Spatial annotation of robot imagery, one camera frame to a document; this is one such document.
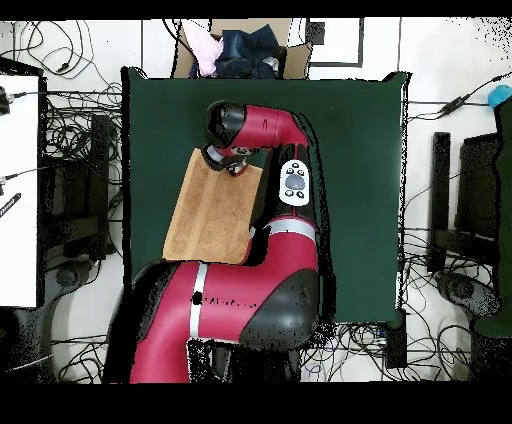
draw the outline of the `white desk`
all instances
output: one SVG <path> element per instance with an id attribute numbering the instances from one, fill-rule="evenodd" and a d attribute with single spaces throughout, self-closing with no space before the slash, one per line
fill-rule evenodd
<path id="1" fill-rule="evenodd" d="M 6 93 L 37 92 L 38 77 L 0 75 Z M 15 99 L 0 116 L 0 176 L 37 168 L 38 96 Z M 37 172 L 7 181 L 0 208 L 21 199 L 0 218 L 0 306 L 36 307 Z"/>

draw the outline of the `blue cloth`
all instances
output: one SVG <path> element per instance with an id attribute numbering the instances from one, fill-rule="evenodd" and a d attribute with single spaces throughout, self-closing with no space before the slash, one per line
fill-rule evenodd
<path id="1" fill-rule="evenodd" d="M 512 87 L 508 85 L 498 85 L 489 93 L 487 103 L 494 109 L 496 106 L 504 103 L 509 97 L 512 97 Z"/>
<path id="2" fill-rule="evenodd" d="M 222 37 L 224 49 L 215 61 L 218 78 L 275 79 L 272 66 L 263 62 L 279 57 L 279 44 L 270 25 L 252 34 L 226 30 Z"/>

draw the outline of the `pink fabric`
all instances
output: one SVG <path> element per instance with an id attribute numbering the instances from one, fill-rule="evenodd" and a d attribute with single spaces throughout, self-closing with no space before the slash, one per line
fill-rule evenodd
<path id="1" fill-rule="evenodd" d="M 188 19 L 183 20 L 183 30 L 187 42 L 199 62 L 202 77 L 209 77 L 215 71 L 215 61 L 224 49 L 222 38 L 217 41 L 202 26 Z"/>

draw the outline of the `green table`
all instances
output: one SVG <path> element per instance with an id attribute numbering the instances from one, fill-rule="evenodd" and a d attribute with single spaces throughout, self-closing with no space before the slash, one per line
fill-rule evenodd
<path id="1" fill-rule="evenodd" d="M 396 317 L 401 100 L 405 73 L 386 82 L 129 80 L 132 276 L 162 254 L 203 116 L 216 100 L 303 113 L 320 144 L 337 278 L 336 321 Z"/>
<path id="2" fill-rule="evenodd" d="M 487 337 L 512 337 L 512 99 L 498 106 L 494 114 L 502 144 L 496 158 L 499 264 L 493 274 L 503 309 L 498 315 L 480 318 L 475 330 Z"/>

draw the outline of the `white control panel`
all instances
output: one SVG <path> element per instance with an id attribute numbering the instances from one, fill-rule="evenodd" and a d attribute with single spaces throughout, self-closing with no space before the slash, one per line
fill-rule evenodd
<path id="1" fill-rule="evenodd" d="M 309 171 L 304 162 L 292 159 L 281 168 L 279 199 L 291 206 L 309 203 Z"/>

